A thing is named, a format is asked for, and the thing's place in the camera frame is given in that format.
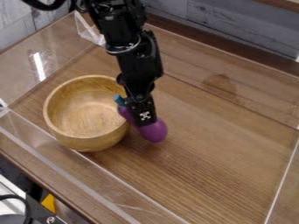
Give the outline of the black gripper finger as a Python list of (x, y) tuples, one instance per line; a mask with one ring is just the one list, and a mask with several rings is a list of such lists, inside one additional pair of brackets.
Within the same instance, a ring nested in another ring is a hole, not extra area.
[(152, 96), (148, 96), (142, 101), (136, 101), (132, 97), (128, 97), (126, 100), (126, 106), (138, 127), (144, 127), (156, 122), (158, 117)]

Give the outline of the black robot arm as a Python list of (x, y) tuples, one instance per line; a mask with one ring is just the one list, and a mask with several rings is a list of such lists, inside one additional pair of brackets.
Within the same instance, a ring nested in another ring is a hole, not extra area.
[(116, 57), (116, 82), (126, 89), (126, 108), (139, 127), (158, 121), (152, 91), (164, 68), (152, 31), (144, 29), (146, 7), (140, 0), (83, 0), (87, 12), (106, 39), (107, 53)]

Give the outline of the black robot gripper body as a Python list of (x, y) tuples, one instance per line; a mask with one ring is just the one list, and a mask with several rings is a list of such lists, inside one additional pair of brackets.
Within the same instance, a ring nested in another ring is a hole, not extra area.
[(160, 49), (152, 31), (142, 32), (136, 49), (116, 56), (120, 75), (116, 82), (126, 88), (136, 102), (144, 101), (155, 88), (155, 81), (164, 74)]

